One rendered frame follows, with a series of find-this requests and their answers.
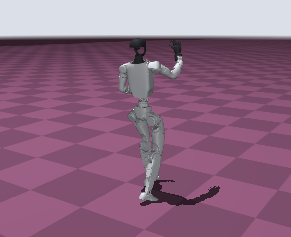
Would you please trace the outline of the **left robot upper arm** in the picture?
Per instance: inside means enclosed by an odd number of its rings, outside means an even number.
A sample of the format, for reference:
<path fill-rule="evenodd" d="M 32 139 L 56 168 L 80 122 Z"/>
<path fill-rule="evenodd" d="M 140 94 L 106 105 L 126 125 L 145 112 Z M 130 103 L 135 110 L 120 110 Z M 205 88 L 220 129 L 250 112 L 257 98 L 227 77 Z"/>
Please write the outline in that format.
<path fill-rule="evenodd" d="M 123 64 L 119 67 L 119 91 L 126 93 L 128 91 L 128 86 L 126 85 L 127 81 L 127 72 L 126 72 L 126 64 Z"/>

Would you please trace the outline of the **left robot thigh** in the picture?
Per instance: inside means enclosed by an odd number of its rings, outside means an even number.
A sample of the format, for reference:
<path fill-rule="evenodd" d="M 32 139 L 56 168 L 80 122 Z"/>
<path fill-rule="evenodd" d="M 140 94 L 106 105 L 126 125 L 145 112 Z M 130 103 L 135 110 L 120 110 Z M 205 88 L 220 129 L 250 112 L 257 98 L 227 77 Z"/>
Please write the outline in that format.
<path fill-rule="evenodd" d="M 141 149 L 143 151 L 148 151 L 151 148 L 151 142 L 150 142 L 150 133 L 149 133 L 149 127 L 147 121 L 142 121 L 139 119 L 136 119 L 134 117 L 134 109 L 132 109 L 129 114 L 128 114 L 128 119 L 132 122 L 135 122 L 135 127 L 142 137 L 142 142 L 141 142 Z"/>

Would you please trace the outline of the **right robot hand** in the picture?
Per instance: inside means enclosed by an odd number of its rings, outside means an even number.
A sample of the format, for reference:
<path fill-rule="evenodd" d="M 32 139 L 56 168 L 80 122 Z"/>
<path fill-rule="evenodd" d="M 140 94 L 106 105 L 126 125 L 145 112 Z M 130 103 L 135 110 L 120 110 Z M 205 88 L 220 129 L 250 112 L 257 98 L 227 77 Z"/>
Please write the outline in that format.
<path fill-rule="evenodd" d="M 173 46 L 171 44 L 169 44 L 169 46 L 174 50 L 174 57 L 175 57 L 175 61 L 177 61 L 177 55 L 180 55 L 180 52 L 181 52 L 181 43 L 177 40 L 171 40 L 171 42 L 173 43 Z"/>

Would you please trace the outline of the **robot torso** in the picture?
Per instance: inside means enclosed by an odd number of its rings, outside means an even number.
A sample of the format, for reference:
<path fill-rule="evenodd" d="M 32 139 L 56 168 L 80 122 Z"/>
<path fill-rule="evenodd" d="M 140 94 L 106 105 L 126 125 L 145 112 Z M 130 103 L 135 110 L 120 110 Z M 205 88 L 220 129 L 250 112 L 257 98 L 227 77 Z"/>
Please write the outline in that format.
<path fill-rule="evenodd" d="M 146 59 L 141 64 L 132 64 L 131 59 L 126 66 L 129 89 L 134 98 L 140 98 L 138 105 L 134 106 L 134 117 L 142 121 L 147 121 L 147 113 L 152 112 L 148 97 L 154 89 L 154 73 L 148 68 L 149 63 Z"/>

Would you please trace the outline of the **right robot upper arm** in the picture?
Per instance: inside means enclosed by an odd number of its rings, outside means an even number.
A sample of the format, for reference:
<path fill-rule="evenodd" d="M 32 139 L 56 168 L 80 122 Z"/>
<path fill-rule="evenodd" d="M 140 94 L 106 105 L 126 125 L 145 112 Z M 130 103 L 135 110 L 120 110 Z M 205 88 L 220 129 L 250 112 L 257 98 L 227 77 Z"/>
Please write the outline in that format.
<path fill-rule="evenodd" d="M 148 64 L 148 68 L 153 72 L 153 73 L 160 73 L 164 76 L 169 77 L 170 79 L 175 79 L 177 76 L 173 75 L 173 70 L 169 70 L 167 67 L 163 66 L 160 62 L 154 61 L 150 62 Z"/>

